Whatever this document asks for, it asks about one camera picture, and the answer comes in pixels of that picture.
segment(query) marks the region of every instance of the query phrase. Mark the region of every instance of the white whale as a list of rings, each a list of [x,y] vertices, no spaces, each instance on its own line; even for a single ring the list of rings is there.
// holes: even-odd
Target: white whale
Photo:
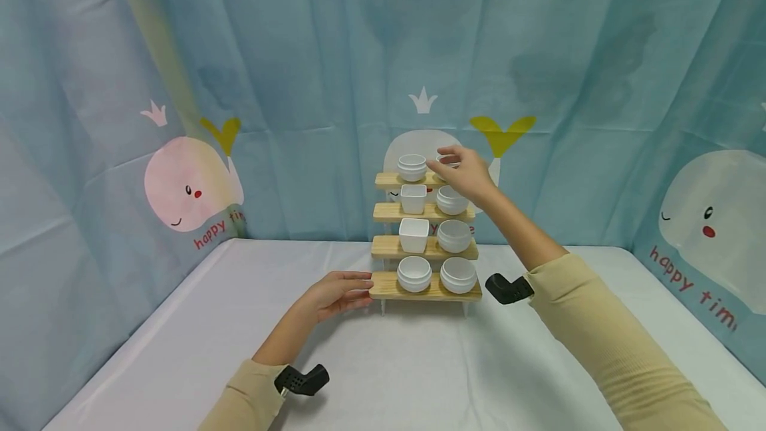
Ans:
[[[695,158],[672,180],[658,219],[682,259],[766,315],[766,159],[746,150]]]
[[[228,206],[244,202],[242,183],[231,157],[228,166],[210,145],[177,137],[152,155],[146,173],[146,198],[170,229],[191,231]]]

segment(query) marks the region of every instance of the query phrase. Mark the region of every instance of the beige sleeve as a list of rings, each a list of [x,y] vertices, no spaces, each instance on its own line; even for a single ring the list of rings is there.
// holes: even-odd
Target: beige sleeve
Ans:
[[[242,363],[209,412],[199,431],[266,431],[284,398],[274,380],[285,366]]]
[[[530,305],[593,377],[625,430],[725,430],[694,385],[576,255],[526,274]]]

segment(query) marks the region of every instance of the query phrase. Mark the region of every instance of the wooden plank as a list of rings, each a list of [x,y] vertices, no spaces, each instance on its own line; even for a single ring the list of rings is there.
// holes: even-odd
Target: wooden plank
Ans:
[[[442,223],[449,219],[458,219],[463,222],[473,222],[477,214],[473,209],[473,206],[469,206],[468,210],[465,210],[459,215],[447,215],[442,213],[435,203],[426,204],[426,208],[422,215],[408,215],[402,211],[402,204],[395,202],[379,203],[375,204],[375,209],[372,212],[372,219],[378,223],[399,223],[402,218],[424,218],[432,223]]]
[[[405,256],[414,255],[415,253],[406,253],[402,249],[402,244],[399,243],[398,235],[378,235],[372,238],[372,258],[373,259],[402,259]],[[439,246],[439,243],[435,236],[429,236],[428,243],[426,244],[426,250],[421,253],[424,259],[427,260],[445,260],[452,256],[462,256],[465,259],[479,259],[479,249],[477,243],[472,238],[471,244],[468,249],[463,253],[447,253]]]
[[[430,188],[440,188],[447,183],[444,180],[438,178],[431,170],[426,172],[425,178],[420,181],[408,182],[399,178],[399,174],[396,172],[381,172],[375,176],[375,188],[381,190],[392,190],[394,188],[400,188],[402,185],[425,185]]]
[[[452,291],[444,288],[439,274],[432,275],[432,284],[420,293],[410,293],[399,285],[396,271],[375,271],[372,274],[374,286],[370,290],[370,297],[375,300],[412,300],[412,301],[479,301],[482,291],[479,282],[471,291],[463,295],[455,295]]]

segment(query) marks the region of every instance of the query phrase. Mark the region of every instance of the white cup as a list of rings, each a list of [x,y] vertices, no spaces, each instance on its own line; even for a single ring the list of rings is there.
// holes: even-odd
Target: white cup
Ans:
[[[410,293],[420,293],[430,286],[432,267],[422,256],[407,256],[399,261],[396,278],[403,289]]]
[[[444,158],[444,157],[449,157],[449,155],[439,155],[437,157],[437,161],[441,161],[442,158]],[[458,162],[457,164],[445,164],[445,165],[447,165],[450,168],[458,168],[460,166],[460,163]],[[442,178],[442,175],[439,175],[439,174],[434,174],[434,175],[436,175],[436,178],[438,178],[441,181],[447,181],[447,180]]]
[[[439,246],[448,253],[461,253],[471,244],[471,228],[458,219],[449,219],[436,231]]]
[[[399,242],[406,253],[426,251],[430,223],[422,218],[403,218],[399,224]]]
[[[470,261],[455,256],[444,261],[439,271],[444,288],[456,295],[463,295],[477,283],[477,270]]]
[[[402,155],[397,164],[399,176],[404,181],[418,181],[426,176],[426,158],[423,155]]]
[[[468,209],[468,199],[447,185],[439,188],[436,194],[436,206],[444,214],[459,215]]]
[[[399,192],[399,201],[405,214],[422,215],[426,206],[426,194],[428,188],[425,185],[402,185]]]

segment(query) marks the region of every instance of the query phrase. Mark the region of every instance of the yellow whale tail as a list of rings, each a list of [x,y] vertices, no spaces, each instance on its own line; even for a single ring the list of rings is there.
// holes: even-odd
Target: yellow whale tail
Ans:
[[[516,143],[516,140],[522,138],[526,132],[534,127],[537,118],[533,116],[524,117],[516,120],[512,123],[508,130],[503,132],[503,129],[490,117],[474,117],[470,119],[470,123],[479,132],[482,132],[487,141],[489,147],[492,148],[492,154],[495,158],[503,157],[503,154]]]
[[[237,138],[237,133],[239,132],[241,124],[240,119],[236,117],[229,118],[223,123],[220,132],[215,125],[205,117],[201,118],[199,122],[203,127],[207,128],[207,131],[210,132],[217,140],[218,144],[221,145],[223,153],[225,153],[227,157],[231,157],[231,148],[235,144],[235,139]]]

